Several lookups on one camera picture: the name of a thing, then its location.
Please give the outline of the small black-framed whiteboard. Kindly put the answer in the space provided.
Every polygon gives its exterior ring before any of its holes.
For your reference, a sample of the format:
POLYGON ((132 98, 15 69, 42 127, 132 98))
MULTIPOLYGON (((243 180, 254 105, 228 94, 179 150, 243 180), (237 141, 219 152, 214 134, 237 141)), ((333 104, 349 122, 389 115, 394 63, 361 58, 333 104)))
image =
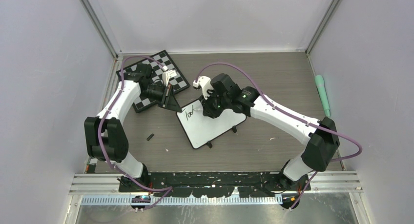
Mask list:
POLYGON ((247 116, 234 113, 226 109, 215 118, 203 116, 201 111, 193 111, 194 108, 202 108, 199 100, 188 103, 182 107, 182 112, 176 113, 178 121, 184 130, 193 149, 202 146, 212 147, 212 141, 228 131, 237 132, 237 126, 243 123, 247 116))

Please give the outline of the black marker cap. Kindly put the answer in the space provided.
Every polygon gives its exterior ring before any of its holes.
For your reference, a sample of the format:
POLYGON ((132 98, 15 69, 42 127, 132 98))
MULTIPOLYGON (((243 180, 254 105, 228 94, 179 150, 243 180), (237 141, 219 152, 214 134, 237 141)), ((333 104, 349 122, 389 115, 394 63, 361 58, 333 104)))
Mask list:
POLYGON ((150 134, 148 137, 147 137, 147 141, 150 141, 152 138, 153 138, 153 136, 154 136, 154 134, 152 133, 152 134, 150 134))

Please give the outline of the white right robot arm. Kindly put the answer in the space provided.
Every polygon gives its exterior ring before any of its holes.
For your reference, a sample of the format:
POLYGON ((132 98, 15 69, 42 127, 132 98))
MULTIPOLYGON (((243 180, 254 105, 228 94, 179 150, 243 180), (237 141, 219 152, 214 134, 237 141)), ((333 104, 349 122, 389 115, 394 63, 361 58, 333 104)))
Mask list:
POLYGON ((200 76, 193 87, 202 91, 200 101, 205 117, 216 119, 229 109, 265 121, 304 145, 304 151, 288 160, 277 175, 276 184, 280 189, 293 189, 311 171, 325 171, 340 145, 338 136, 331 133, 336 131, 332 119, 301 115, 261 95, 254 87, 240 88, 227 74, 221 73, 213 79, 200 76))

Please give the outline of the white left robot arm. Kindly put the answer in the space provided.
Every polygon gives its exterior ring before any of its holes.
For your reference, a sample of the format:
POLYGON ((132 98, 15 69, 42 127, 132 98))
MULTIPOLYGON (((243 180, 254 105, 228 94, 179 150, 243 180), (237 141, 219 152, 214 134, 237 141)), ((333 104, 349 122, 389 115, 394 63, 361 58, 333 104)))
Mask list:
POLYGON ((161 72, 160 84, 152 79, 150 64, 139 64, 134 71, 124 72, 116 93, 106 107, 97 116, 87 117, 84 121, 88 155, 129 175, 132 187, 139 192, 149 188, 148 170, 129 152, 123 122, 138 97, 155 101, 159 107, 167 110, 182 111, 170 83, 177 76, 177 71, 162 66, 161 72))

